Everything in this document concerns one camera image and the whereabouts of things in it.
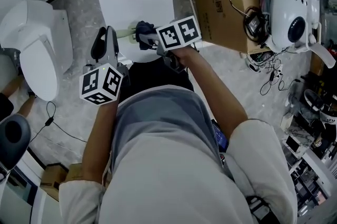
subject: gray floor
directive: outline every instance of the gray floor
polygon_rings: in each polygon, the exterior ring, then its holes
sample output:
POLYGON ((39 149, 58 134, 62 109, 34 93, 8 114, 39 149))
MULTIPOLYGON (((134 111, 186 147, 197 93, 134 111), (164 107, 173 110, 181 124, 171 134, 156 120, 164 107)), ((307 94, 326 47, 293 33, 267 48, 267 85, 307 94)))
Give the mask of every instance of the gray floor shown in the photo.
MULTIPOLYGON (((176 18, 192 14, 189 0, 173 1, 176 18)), ((100 4, 98 0, 56 0, 52 5, 55 9, 67 10, 74 49, 74 63, 65 73, 60 95, 55 100, 57 106, 54 116, 55 122, 69 134, 87 140, 97 108, 79 99, 78 77, 82 74, 87 48, 93 43, 98 29, 105 25, 100 4)), ((237 52, 219 46, 211 46, 204 48, 201 54, 243 104, 248 115, 251 118, 258 118, 272 124, 281 138, 283 132, 278 126, 286 112, 284 101, 288 93, 279 92, 274 86, 268 95, 261 96, 260 88, 268 81, 269 75, 265 72, 254 73, 249 70, 237 52)), ((310 53, 285 53, 280 56, 284 64, 283 73, 286 86, 294 78, 308 72, 310 56, 310 53)), ((192 81, 196 92, 204 98, 193 78, 192 81)), ((25 98, 25 93, 19 92, 14 100, 15 106, 19 107, 25 98)), ((46 119, 46 102, 37 99, 28 117, 33 131, 32 135, 35 136, 46 119)), ((52 124, 48 128, 44 128, 30 146, 43 163, 61 162, 68 166, 71 163, 81 162, 85 143, 67 136, 52 124)))

